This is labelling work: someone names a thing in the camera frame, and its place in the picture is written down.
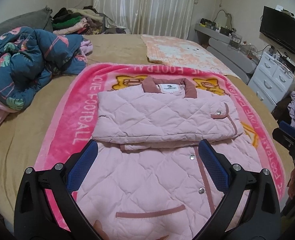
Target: white striped curtain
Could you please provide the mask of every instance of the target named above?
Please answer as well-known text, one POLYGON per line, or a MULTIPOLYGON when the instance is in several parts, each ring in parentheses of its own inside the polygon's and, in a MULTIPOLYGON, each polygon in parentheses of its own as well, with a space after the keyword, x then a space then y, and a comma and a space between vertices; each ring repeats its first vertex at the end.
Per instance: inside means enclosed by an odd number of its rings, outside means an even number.
POLYGON ((133 34, 187 39, 194 0, 94 0, 97 11, 133 34))

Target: gray cushion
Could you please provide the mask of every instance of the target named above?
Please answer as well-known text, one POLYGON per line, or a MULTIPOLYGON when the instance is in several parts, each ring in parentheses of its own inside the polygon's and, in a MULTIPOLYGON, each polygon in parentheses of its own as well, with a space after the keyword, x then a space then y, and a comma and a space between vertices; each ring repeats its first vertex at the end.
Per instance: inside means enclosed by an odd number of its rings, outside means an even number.
POLYGON ((33 29, 43 29, 53 32, 51 23, 52 9, 45 7, 42 10, 19 15, 0 23, 0 36, 16 27, 27 26, 33 29))

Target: metal screw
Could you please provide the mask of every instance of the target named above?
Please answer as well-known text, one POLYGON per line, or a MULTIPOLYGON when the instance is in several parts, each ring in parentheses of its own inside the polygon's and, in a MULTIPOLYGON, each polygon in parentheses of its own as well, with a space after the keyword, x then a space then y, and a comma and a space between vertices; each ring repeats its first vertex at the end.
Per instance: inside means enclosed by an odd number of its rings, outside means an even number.
POLYGON ((263 173, 264 173, 265 175, 269 175, 269 174, 270 174, 270 172, 269 172, 268 169, 263 169, 263 173))
POLYGON ((61 170, 62 168, 63 168, 63 164, 62 163, 57 163, 55 166, 54 166, 54 168, 56 169, 56 170, 61 170))
POLYGON ((28 168, 25 170, 25 173, 26 173, 26 174, 30 174, 32 171, 33 171, 33 169, 32 169, 31 167, 28 167, 28 168))
POLYGON ((239 165, 239 164, 234 164, 234 165, 233 165, 233 169, 236 170, 236 171, 240 171, 240 170, 241 170, 241 165, 239 165))

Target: tan bedsheet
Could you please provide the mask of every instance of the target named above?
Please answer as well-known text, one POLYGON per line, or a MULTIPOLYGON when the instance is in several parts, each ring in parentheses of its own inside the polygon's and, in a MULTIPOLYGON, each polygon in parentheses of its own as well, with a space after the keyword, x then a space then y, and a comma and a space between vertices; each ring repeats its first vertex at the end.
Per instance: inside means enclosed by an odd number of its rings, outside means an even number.
MULTIPOLYGON (((86 36, 93 43, 89 64, 114 62, 151 64, 146 57, 146 46, 139 35, 107 34, 86 36)), ((75 77, 58 77, 38 92, 24 112, 10 114, 0 125, 0 213, 11 223, 17 190, 24 170, 33 166, 53 113, 75 77)), ((269 134, 277 127, 276 121, 253 91, 240 79, 228 76, 245 95, 261 117, 269 134)), ((287 180, 293 169, 285 148, 275 142, 286 170, 287 180)))

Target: blue textured pad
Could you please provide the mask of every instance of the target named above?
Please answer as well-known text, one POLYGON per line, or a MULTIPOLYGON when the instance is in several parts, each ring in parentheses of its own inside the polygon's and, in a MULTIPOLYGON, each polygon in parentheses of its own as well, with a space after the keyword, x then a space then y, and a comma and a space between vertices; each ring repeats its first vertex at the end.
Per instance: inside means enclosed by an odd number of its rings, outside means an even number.
POLYGON ((229 188, 229 177, 213 150, 208 147, 205 141, 199 143, 199 156, 204 163, 215 187, 218 191, 227 193, 229 188))
POLYGON ((94 160, 97 157, 98 146, 97 142, 93 141, 87 149, 84 151, 82 156, 76 162, 74 167, 68 174, 67 189, 71 194, 73 191, 77 191, 89 169, 91 168, 94 160))
POLYGON ((281 121, 279 123, 279 128, 287 133, 288 135, 292 136, 293 138, 295 138, 295 128, 291 127, 287 122, 281 121))

